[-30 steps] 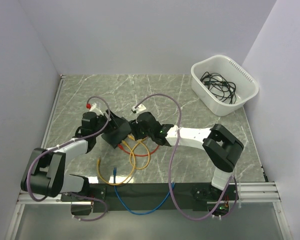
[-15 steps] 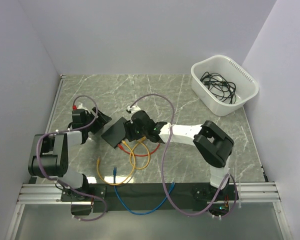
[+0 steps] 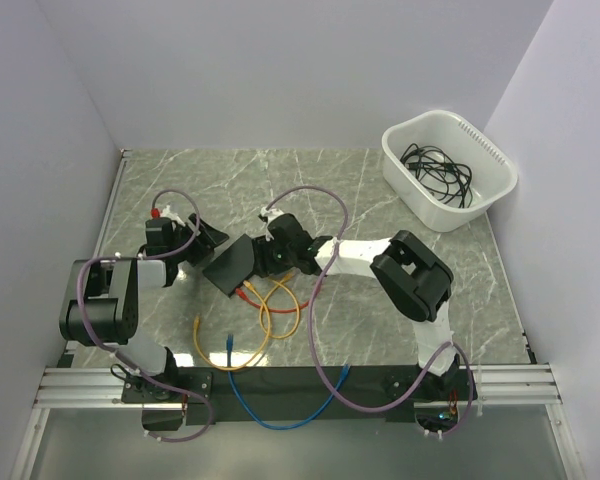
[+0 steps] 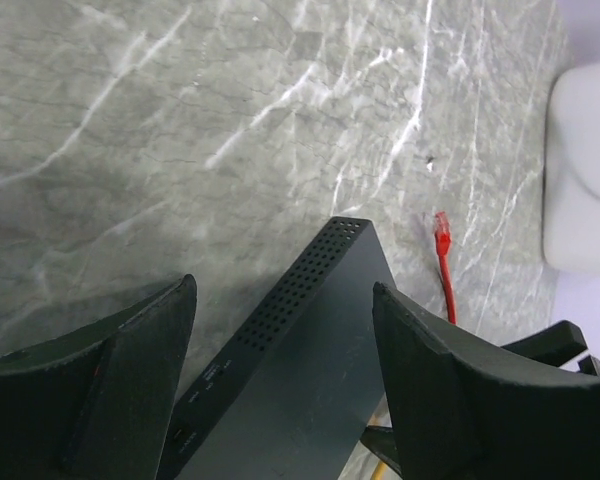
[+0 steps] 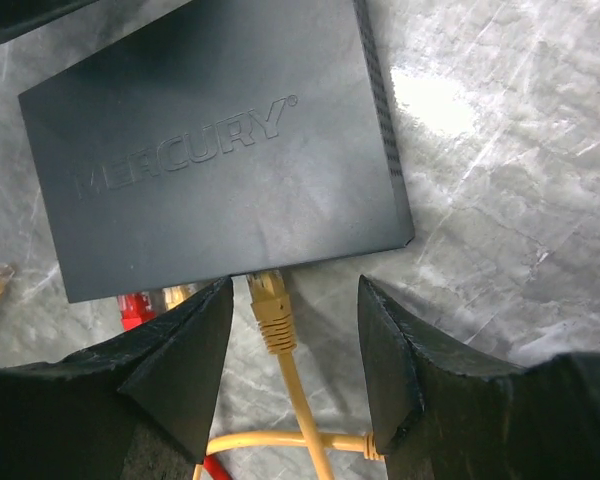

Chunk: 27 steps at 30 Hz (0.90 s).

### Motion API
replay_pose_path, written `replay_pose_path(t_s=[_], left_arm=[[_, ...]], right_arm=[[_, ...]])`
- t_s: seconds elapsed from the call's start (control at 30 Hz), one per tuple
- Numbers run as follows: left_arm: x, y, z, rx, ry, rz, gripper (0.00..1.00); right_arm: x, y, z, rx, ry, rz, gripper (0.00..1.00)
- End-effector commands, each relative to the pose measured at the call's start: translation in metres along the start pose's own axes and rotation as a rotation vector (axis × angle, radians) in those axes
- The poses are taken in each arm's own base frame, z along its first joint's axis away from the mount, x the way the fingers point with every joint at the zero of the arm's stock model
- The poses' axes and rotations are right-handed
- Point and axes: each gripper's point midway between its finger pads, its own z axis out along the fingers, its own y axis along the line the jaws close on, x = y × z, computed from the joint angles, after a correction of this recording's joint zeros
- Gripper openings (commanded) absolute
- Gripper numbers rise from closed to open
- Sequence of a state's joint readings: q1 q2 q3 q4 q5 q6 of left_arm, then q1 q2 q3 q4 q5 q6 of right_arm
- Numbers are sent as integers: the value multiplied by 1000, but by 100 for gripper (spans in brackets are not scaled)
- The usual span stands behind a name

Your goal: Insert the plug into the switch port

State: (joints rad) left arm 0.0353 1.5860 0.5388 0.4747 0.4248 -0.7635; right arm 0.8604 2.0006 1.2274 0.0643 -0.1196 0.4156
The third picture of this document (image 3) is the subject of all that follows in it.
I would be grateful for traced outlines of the black network switch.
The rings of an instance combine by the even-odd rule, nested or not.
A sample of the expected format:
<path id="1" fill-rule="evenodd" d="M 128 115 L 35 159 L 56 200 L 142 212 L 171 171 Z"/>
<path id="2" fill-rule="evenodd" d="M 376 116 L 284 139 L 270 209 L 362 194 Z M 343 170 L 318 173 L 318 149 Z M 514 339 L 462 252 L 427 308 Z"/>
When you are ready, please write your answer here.
<path id="1" fill-rule="evenodd" d="M 254 265 L 252 238 L 243 234 L 203 269 L 203 275 L 221 293 L 231 297 L 254 274 Z"/>

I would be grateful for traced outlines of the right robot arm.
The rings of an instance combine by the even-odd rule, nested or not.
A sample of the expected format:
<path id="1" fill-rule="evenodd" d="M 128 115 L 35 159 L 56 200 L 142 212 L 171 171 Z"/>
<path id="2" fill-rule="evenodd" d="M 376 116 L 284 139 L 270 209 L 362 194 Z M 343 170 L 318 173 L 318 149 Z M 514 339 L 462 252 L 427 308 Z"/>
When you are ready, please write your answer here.
<path id="1" fill-rule="evenodd" d="M 312 237 L 292 214 L 267 219 L 266 233 L 251 240 L 254 273 L 268 276 L 297 269 L 305 275 L 350 275 L 375 279 L 400 314 L 413 322 L 420 387 L 432 399 L 455 386 L 458 370 L 449 302 L 454 280 L 450 268 L 413 233 L 401 230 L 380 240 Z"/>

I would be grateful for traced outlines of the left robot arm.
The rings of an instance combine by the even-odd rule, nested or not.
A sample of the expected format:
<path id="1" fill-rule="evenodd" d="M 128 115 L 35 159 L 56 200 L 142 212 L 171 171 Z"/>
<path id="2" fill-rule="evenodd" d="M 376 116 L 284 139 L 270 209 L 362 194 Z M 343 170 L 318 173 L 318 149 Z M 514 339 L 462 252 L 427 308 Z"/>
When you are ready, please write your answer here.
<path id="1" fill-rule="evenodd" d="M 185 220 L 155 210 L 145 222 L 145 242 L 134 257 L 76 260 L 61 307 L 59 330 L 67 341 L 102 347 L 142 379 L 156 400 L 174 399 L 181 377 L 173 353 L 138 332 L 139 293 L 173 285 L 181 263 L 211 258 L 229 235 L 194 213 Z"/>

